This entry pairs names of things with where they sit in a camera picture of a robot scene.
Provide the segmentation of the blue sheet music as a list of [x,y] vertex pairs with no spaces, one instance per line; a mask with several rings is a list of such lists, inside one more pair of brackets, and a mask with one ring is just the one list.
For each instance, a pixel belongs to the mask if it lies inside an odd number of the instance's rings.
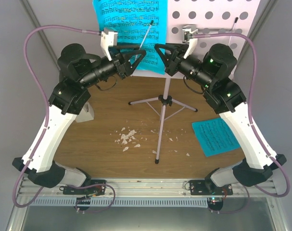
[[206,157],[240,148],[231,129],[221,118],[193,122],[191,125]]
[[138,44],[146,51],[138,70],[164,73],[154,46],[166,42],[168,1],[94,0],[92,4],[100,30],[112,28],[118,32],[118,42]]

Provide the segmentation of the pink music stand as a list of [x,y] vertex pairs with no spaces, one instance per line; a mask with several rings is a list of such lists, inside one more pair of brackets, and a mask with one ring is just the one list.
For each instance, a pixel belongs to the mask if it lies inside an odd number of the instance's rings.
[[152,70],[137,70],[133,73],[138,77],[165,78],[164,93],[156,98],[129,102],[149,104],[152,101],[162,103],[160,117],[159,138],[155,163],[159,163],[161,141],[167,106],[173,103],[182,109],[197,112],[197,108],[181,103],[172,98],[169,93],[171,79],[180,75],[188,77],[198,83],[207,103],[220,113],[223,110],[234,111],[232,102],[240,99],[245,102],[244,95],[230,80],[236,67],[240,50],[232,51],[231,44],[213,42],[209,51],[204,52],[204,59],[200,61],[194,50],[200,47],[198,39],[226,37],[228,42],[232,37],[247,39],[260,2],[258,0],[201,0],[179,1],[168,7],[171,16],[166,28],[169,30],[166,44],[153,44],[151,48],[158,55],[158,61],[164,64],[164,73],[158,74]]

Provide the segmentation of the white metronome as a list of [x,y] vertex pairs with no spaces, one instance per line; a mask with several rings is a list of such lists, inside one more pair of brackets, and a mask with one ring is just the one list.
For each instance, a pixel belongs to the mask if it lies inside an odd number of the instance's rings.
[[89,102],[85,103],[81,112],[76,117],[75,121],[77,123],[88,122],[94,119],[94,110]]

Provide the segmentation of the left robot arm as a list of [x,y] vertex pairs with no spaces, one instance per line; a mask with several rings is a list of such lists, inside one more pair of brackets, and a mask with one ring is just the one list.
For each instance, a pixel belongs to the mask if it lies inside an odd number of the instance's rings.
[[46,188],[58,184],[74,186],[79,194],[90,191],[91,176],[79,168],[56,163],[54,155],[67,129],[84,111],[90,99],[88,89],[115,74],[122,79],[132,75],[146,55],[146,51],[136,44],[115,45],[107,50],[110,57],[88,54],[77,43],[63,48],[58,59],[62,80],[48,100],[48,116],[29,151],[12,163],[34,184]]

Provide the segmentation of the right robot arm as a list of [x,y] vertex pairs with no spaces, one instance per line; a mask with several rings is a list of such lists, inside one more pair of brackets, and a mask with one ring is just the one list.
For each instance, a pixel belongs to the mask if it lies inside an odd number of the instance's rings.
[[202,61],[193,54],[185,55],[189,49],[187,44],[155,44],[154,48],[167,74],[181,73],[201,86],[206,102],[228,125],[244,152],[245,158],[240,163],[217,168],[206,176],[207,193],[215,195],[222,186],[234,183],[255,186],[269,179],[275,169],[286,163],[284,155],[277,154],[267,143],[264,143],[266,149],[260,144],[265,139],[249,119],[246,97],[229,78],[237,59],[228,45],[211,46]]

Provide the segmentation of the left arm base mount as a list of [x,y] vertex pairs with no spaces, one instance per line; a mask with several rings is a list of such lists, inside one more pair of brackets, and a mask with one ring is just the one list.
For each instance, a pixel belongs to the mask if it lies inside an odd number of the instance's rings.
[[86,187],[93,184],[95,184],[95,186],[84,189],[77,189],[69,186],[60,186],[59,190],[64,195],[77,195],[76,202],[78,207],[80,207],[81,205],[89,205],[90,199],[92,197],[101,196],[105,194],[106,180],[88,180],[86,183],[82,185],[82,187]]

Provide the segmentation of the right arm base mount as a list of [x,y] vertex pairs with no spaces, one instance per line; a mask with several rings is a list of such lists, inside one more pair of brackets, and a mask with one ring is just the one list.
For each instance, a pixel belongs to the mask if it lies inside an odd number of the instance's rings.
[[227,196],[233,195],[232,185],[216,186],[210,180],[189,180],[184,183],[184,189],[191,195],[206,196],[208,209],[220,212]]

